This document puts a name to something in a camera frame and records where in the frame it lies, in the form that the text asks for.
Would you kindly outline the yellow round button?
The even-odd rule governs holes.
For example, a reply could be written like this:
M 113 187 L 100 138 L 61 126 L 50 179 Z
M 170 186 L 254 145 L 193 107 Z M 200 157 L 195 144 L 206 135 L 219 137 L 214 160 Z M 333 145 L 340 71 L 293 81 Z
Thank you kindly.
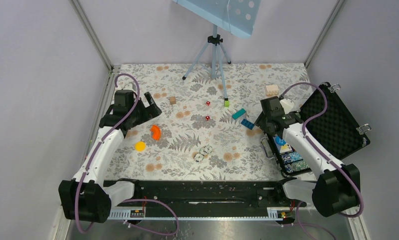
M 146 149 L 146 143 L 143 141 L 139 141 L 134 145 L 134 149 L 138 152 L 142 152 Z

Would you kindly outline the teal rectangular block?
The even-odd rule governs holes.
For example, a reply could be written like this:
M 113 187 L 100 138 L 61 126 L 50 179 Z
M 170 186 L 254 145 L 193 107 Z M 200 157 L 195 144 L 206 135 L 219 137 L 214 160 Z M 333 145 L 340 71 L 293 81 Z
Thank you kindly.
M 241 108 L 240 110 L 236 111 L 233 115 L 232 118 L 234 120 L 239 119 L 240 117 L 242 117 L 244 114 L 246 113 L 246 110 L 244 108 Z

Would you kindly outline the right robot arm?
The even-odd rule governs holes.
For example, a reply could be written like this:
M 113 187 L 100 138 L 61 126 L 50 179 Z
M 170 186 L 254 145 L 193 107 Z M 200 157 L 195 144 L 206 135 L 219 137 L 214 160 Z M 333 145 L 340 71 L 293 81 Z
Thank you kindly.
M 293 147 L 316 177 L 315 182 L 297 178 L 280 181 L 281 188 L 274 192 L 276 203 L 287 206 L 299 200 L 313 204 L 324 217 L 335 214 L 359 217 L 364 211 L 359 169 L 329 153 L 308 131 L 306 122 L 293 111 L 285 113 L 278 97 L 262 99 L 260 104 L 262 111 L 255 125 Z

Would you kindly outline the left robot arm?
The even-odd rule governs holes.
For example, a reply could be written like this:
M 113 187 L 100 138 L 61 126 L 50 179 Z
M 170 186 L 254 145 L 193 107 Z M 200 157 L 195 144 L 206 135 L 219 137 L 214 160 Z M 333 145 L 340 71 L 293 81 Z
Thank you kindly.
M 62 180 L 58 193 L 69 220 L 103 223 L 111 209 L 124 200 L 138 205 L 143 193 L 134 183 L 123 181 L 105 186 L 111 160 L 127 132 L 162 113 L 149 92 L 117 90 L 114 102 L 100 119 L 97 138 L 84 163 L 71 180 Z

